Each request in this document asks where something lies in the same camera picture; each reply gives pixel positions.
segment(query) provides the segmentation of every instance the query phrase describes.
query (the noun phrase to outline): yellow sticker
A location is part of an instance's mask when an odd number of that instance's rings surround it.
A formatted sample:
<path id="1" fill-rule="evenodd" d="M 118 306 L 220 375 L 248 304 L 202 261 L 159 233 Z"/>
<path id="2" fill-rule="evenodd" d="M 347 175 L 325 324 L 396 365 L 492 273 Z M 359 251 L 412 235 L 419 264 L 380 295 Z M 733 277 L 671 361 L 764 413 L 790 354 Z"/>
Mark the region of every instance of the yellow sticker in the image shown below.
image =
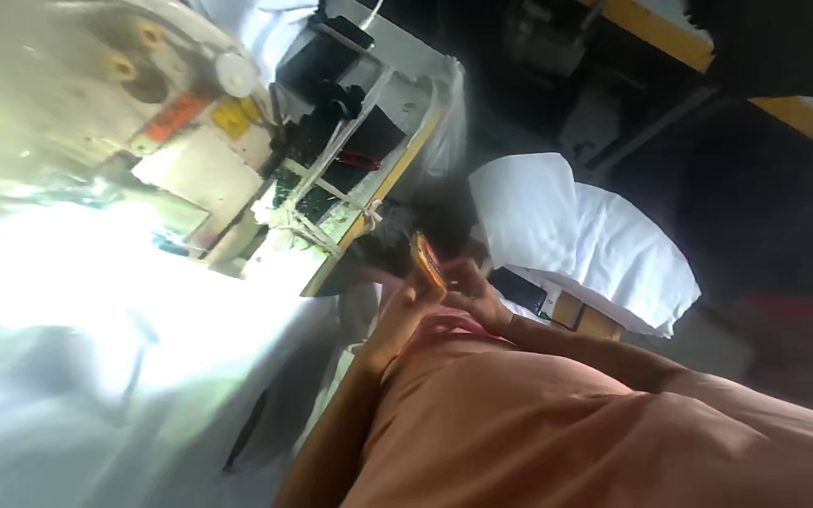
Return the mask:
<path id="1" fill-rule="evenodd" d="M 212 120 L 225 130 L 231 139 L 241 137 L 249 129 L 249 119 L 243 109 L 231 97 L 222 98 L 212 110 Z"/>
<path id="2" fill-rule="evenodd" d="M 252 98 L 246 97 L 240 99 L 240 107 L 243 109 L 243 112 L 246 113 L 247 118 L 255 123 L 262 121 L 262 115 L 259 114 L 259 108 L 255 106 L 255 102 Z"/>

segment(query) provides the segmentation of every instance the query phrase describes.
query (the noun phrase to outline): orange shirt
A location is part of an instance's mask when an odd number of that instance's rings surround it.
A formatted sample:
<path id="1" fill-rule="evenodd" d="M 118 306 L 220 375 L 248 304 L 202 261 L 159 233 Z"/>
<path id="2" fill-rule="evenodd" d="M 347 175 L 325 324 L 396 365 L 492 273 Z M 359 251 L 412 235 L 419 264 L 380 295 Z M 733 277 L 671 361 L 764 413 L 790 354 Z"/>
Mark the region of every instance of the orange shirt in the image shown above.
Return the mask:
<path id="1" fill-rule="evenodd" d="M 813 507 L 813 411 L 700 373 L 642 393 L 426 329 L 386 374 L 343 506 Z"/>

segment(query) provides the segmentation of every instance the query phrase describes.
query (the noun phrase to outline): hand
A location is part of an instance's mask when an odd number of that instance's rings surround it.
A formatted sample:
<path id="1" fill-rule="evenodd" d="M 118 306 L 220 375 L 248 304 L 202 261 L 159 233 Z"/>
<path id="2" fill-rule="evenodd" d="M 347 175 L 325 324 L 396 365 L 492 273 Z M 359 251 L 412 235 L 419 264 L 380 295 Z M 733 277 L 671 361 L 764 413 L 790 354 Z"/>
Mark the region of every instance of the hand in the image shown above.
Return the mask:
<path id="1" fill-rule="evenodd" d="M 378 319 L 378 326 L 361 350 L 373 370 L 384 372 L 413 336 L 419 323 L 435 312 L 446 291 L 414 270 L 400 290 L 392 294 Z"/>
<path id="2" fill-rule="evenodd" d="M 475 261 L 468 258 L 451 261 L 442 267 L 442 271 L 454 289 L 447 292 L 442 303 L 468 312 L 489 333 L 503 335 L 513 313 L 504 306 L 498 291 L 481 275 Z"/>

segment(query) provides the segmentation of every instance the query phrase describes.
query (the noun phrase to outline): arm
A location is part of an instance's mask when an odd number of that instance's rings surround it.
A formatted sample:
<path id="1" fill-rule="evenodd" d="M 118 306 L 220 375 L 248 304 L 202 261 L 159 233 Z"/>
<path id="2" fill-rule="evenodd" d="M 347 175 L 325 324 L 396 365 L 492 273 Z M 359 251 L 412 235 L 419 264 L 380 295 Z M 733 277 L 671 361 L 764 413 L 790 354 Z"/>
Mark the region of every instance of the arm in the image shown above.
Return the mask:
<path id="1" fill-rule="evenodd" d="M 375 416 L 381 378 L 422 318 L 445 296 L 418 274 L 391 297 L 315 424 L 275 501 L 276 508 L 339 506 L 359 472 L 359 454 Z"/>
<path id="2" fill-rule="evenodd" d="M 687 371 L 680 364 L 633 345 L 568 332 L 515 316 L 503 305 L 497 291 L 472 260 L 457 260 L 445 265 L 444 270 L 454 288 L 446 295 L 444 304 L 469 312 L 490 333 L 525 351 L 576 360 L 642 391 L 661 391 L 671 377 Z"/>

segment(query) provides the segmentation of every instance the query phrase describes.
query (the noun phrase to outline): white fabric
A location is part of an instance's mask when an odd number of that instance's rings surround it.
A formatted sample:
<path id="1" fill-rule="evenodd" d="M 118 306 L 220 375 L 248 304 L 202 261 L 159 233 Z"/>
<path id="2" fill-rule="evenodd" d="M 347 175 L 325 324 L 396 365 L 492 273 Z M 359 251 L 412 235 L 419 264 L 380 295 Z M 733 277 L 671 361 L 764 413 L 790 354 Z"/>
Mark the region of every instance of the white fabric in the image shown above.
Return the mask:
<path id="1" fill-rule="evenodd" d="M 319 0 L 192 0 L 191 5 L 247 47 L 267 85 Z"/>
<path id="2" fill-rule="evenodd" d="M 496 268 L 538 270 L 630 331 L 672 336 L 701 290 L 654 222 L 613 192 L 574 183 L 557 154 L 504 157 L 482 170 L 470 185 Z"/>
<path id="3" fill-rule="evenodd" d="M 0 507 L 268 506 L 320 380 L 277 390 L 279 418 L 303 407 L 271 426 L 287 449 L 224 472 L 256 399 L 301 352 L 322 373 L 363 338 L 337 298 L 208 271 L 145 223 L 76 205 L 0 222 Z"/>
<path id="4" fill-rule="evenodd" d="M 563 156 L 502 157 L 476 170 L 469 184 L 495 268 L 572 272 L 579 227 Z"/>

